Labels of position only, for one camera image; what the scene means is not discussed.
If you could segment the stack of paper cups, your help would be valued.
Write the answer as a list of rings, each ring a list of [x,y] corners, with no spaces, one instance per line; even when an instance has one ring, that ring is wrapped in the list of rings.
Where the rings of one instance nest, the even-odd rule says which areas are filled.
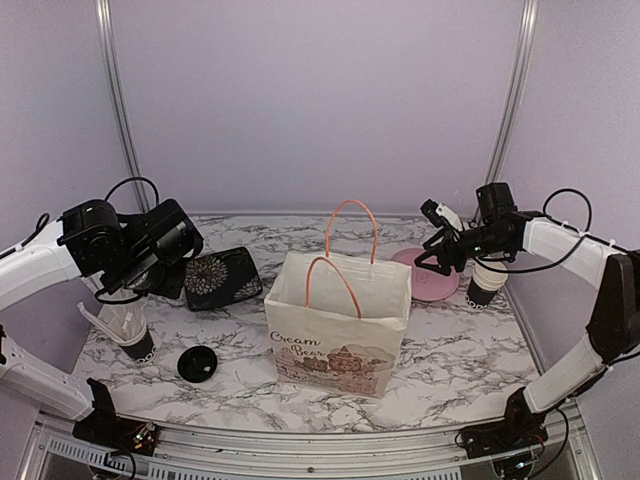
[[[500,263],[485,267],[476,264],[469,283],[466,301],[474,310],[485,309],[508,279],[506,267]]]

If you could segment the white printed paper bag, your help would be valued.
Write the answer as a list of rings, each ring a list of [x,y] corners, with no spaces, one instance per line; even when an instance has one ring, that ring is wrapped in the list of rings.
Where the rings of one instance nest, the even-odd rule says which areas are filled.
[[[264,299],[279,381],[380,398],[412,304],[412,270],[394,261],[290,251]]]

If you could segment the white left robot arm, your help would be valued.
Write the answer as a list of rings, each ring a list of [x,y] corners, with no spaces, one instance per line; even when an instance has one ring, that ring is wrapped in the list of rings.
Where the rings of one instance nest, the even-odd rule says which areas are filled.
[[[93,275],[99,277],[94,297],[103,305],[129,305],[149,294],[177,298],[186,263],[202,248],[202,235],[174,199],[157,199],[142,214],[119,214],[107,198],[89,200],[55,221],[42,215],[33,234],[2,252],[1,306]],[[106,445],[126,436],[105,385],[65,374],[7,335],[1,337],[1,378],[56,414],[87,418],[89,431]]]

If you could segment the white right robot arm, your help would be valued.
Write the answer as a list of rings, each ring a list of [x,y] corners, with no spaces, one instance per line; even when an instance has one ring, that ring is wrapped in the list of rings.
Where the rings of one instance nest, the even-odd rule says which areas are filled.
[[[476,191],[480,222],[466,226],[445,204],[428,199],[422,214],[435,234],[422,245],[417,267],[448,276],[474,265],[466,300],[482,309],[511,277],[545,274],[581,286],[587,322],[576,345],[528,386],[511,395],[495,438],[515,448],[534,420],[589,388],[618,363],[639,355],[639,254],[553,217],[546,207],[523,210],[504,182]]]

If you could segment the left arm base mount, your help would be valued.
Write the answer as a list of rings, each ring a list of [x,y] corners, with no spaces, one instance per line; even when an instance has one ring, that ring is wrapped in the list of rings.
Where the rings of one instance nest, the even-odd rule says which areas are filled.
[[[72,435],[104,447],[152,456],[160,428],[152,421],[117,415],[108,388],[94,379],[88,379],[87,383],[93,394],[93,410],[85,419],[74,424]]]

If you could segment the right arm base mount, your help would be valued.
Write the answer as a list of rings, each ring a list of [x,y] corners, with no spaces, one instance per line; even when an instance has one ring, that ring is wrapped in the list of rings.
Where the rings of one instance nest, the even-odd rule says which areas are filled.
[[[501,420],[467,426],[457,433],[454,442],[468,459],[542,445],[548,440],[546,414],[532,412],[524,393],[522,387],[509,396]]]

